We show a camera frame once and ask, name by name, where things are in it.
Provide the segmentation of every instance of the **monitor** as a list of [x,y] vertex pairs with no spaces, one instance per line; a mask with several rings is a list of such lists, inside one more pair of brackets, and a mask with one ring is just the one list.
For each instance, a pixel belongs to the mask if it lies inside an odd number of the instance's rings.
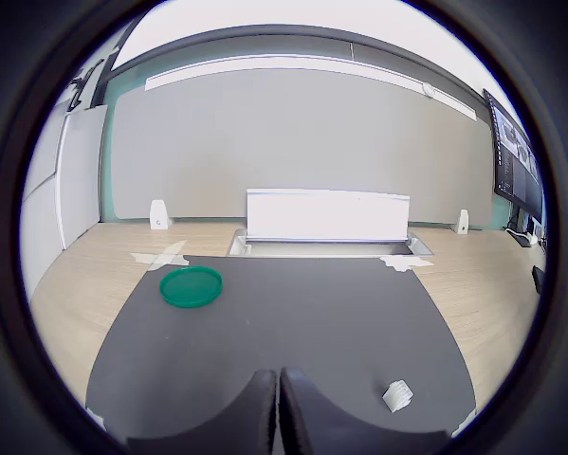
[[484,98],[492,120],[494,192],[517,204],[540,223],[542,182],[530,140],[487,90],[484,90]]

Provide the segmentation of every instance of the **small white stand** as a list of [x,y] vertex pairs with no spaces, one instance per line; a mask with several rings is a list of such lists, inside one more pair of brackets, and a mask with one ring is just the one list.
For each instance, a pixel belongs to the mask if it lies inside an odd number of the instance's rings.
[[469,231],[469,212],[462,209],[458,215],[458,221],[451,229],[457,234],[467,234]]
[[170,226],[172,225],[172,218],[168,217],[166,203],[163,202],[163,199],[154,199],[151,202],[149,220],[151,221],[151,229],[170,228]]

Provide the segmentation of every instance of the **white box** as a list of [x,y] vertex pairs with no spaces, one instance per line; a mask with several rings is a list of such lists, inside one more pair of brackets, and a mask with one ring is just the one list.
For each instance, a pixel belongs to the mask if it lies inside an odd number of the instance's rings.
[[360,191],[247,190],[247,239],[405,242],[410,196]]

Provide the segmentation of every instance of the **gray wall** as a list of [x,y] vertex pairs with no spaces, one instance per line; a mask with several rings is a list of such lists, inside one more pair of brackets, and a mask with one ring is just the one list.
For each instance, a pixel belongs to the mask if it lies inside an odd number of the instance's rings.
[[119,99],[115,214],[246,215],[247,188],[383,191],[411,197],[411,221],[487,225],[489,126],[384,82],[306,70],[203,76]]

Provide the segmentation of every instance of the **white wall panel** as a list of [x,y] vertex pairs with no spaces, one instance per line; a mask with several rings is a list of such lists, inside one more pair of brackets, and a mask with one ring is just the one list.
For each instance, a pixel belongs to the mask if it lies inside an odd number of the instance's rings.
[[20,261],[27,298],[63,251],[56,221],[56,180],[49,178],[23,203],[20,219]]
[[39,134],[37,145],[28,165],[27,181],[23,192],[23,200],[27,199],[42,182],[56,172],[56,155],[60,132],[63,127],[66,108],[70,100],[56,104],[46,120],[44,128]]
[[56,213],[68,248],[100,220],[99,160],[107,106],[67,116],[56,171]]

